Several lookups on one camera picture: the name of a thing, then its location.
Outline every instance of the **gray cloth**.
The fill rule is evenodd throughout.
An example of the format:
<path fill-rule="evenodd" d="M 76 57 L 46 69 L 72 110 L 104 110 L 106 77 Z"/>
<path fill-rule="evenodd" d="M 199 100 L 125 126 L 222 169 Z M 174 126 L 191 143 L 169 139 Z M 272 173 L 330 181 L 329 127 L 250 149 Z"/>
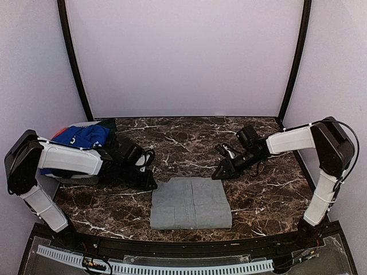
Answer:
<path fill-rule="evenodd" d="M 231 208 L 221 180 L 171 178 L 153 191 L 150 226 L 155 230 L 231 228 Z"/>

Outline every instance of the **white wall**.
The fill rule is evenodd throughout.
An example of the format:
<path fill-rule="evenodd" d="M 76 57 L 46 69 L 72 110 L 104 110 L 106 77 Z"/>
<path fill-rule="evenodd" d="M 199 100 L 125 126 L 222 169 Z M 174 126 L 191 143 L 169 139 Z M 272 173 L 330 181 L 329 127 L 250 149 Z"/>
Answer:
<path fill-rule="evenodd" d="M 367 2 L 314 0 L 309 32 L 285 126 L 334 116 L 361 141 L 356 169 L 330 217 L 339 219 L 360 274 L 367 274 Z M 314 180 L 318 159 L 302 152 Z"/>
<path fill-rule="evenodd" d="M 85 121 L 59 21 L 56 1 L 0 1 L 1 159 L 26 129 L 51 138 Z M 0 274 L 14 275 L 35 218 L 8 195 L 3 164 L 0 182 Z"/>
<path fill-rule="evenodd" d="M 302 0 L 68 0 L 94 117 L 276 116 Z"/>

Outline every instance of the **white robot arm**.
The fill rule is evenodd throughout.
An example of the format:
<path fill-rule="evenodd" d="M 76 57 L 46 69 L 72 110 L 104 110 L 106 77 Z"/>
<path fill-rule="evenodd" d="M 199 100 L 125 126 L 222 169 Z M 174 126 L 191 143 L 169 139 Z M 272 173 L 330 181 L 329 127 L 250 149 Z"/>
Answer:
<path fill-rule="evenodd" d="M 302 227 L 304 231 L 312 231 L 323 221 L 335 202 L 354 155 L 353 143 L 344 130 L 333 117 L 327 117 L 314 124 L 275 133 L 268 138 L 260 138 L 252 126 L 244 127 L 236 136 L 246 151 L 236 154 L 229 145 L 218 145 L 216 149 L 225 159 L 213 173 L 213 179 L 238 178 L 245 169 L 271 155 L 316 149 L 320 161 L 320 177 L 311 203 L 299 223 L 299 230 Z"/>
<path fill-rule="evenodd" d="M 57 144 L 27 130 L 5 157 L 8 192 L 20 196 L 58 233 L 72 225 L 38 184 L 38 168 L 66 178 L 119 178 L 133 188 L 152 190 L 157 184 L 153 172 L 146 167 L 153 159 L 154 153 L 144 151 L 130 139 L 124 139 L 117 149 L 85 149 Z"/>

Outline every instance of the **wire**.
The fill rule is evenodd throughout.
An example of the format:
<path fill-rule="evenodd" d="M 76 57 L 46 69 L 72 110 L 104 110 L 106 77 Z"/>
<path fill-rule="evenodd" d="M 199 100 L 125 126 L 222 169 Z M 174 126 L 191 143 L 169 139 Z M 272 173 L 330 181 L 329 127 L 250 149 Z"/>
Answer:
<path fill-rule="evenodd" d="M 348 176 L 350 175 L 350 173 L 352 173 L 354 167 L 356 166 L 357 164 L 357 160 L 360 156 L 360 140 L 358 139 L 358 136 L 356 134 L 356 132 L 352 129 L 351 126 L 349 126 L 348 124 L 344 123 L 344 122 L 341 122 L 339 120 L 333 120 L 333 119 L 324 119 L 324 120 L 317 120 L 317 121 L 314 121 L 310 124 L 304 124 L 304 125 L 300 125 L 300 126 L 297 126 L 297 127 L 293 127 L 293 128 L 289 128 L 289 129 L 286 129 L 285 131 L 288 132 L 288 131 L 291 131 L 291 130 L 295 130 L 295 129 L 298 129 L 298 128 L 302 128 L 302 127 L 305 127 L 305 126 L 309 126 L 309 125 L 314 125 L 316 123 L 325 123 L 325 122 L 329 122 L 329 123 L 337 123 L 337 124 L 340 124 L 340 125 L 343 125 L 345 126 L 346 128 L 348 128 L 352 134 L 354 135 L 354 138 L 356 139 L 356 143 L 357 143 L 357 153 L 356 153 L 356 158 L 354 159 L 354 162 L 353 162 L 353 165 L 350 167 L 348 173 L 340 180 L 340 181 L 345 181 Z"/>
<path fill-rule="evenodd" d="M 111 266 L 111 264 L 105 259 L 105 258 L 103 258 L 102 256 L 99 256 L 99 255 L 97 255 L 97 254 L 93 254 L 93 253 L 90 253 L 90 252 L 87 252 L 87 248 L 85 247 L 85 244 L 84 244 L 84 248 L 85 248 L 85 252 L 81 252 L 81 251 L 79 251 L 79 250 L 76 250 L 76 249 L 72 249 L 72 248 L 69 248 L 69 247 L 67 247 L 66 245 L 64 245 L 58 238 L 56 238 L 56 236 L 52 236 L 63 248 L 65 248 L 65 249 L 67 249 L 67 250 L 70 250 L 70 251 L 73 251 L 73 252 L 77 252 L 77 253 L 82 253 L 83 254 L 83 256 L 84 256 L 84 258 L 85 258 L 85 256 L 89 256 L 89 257 L 91 257 L 92 258 L 92 260 L 94 259 L 94 258 L 96 258 L 96 259 L 100 259 L 100 260 L 102 260 L 105 264 L 107 264 L 107 266 L 108 266 L 108 268 L 110 269 L 110 275 L 112 275 L 113 274 L 113 270 L 112 270 L 112 266 Z"/>

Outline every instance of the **brown marble surface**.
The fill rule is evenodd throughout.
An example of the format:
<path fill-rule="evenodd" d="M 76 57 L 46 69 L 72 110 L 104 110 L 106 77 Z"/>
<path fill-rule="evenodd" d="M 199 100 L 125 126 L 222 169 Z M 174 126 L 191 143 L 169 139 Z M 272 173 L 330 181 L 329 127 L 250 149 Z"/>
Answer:
<path fill-rule="evenodd" d="M 263 136 L 278 131 L 270 118 L 141 118 L 117 119 L 116 123 L 119 139 L 128 136 L 143 148 L 155 150 L 151 169 L 157 182 L 175 176 L 210 177 L 221 159 L 215 145 L 227 142 L 243 151 L 235 132 L 246 124 Z M 312 195 L 292 153 L 262 163 L 255 178 L 244 174 L 224 180 L 223 185 L 232 209 L 230 230 L 151 230 L 151 192 L 126 189 L 117 182 L 64 185 L 55 201 L 83 233 L 142 241 L 223 241 L 296 230 Z"/>

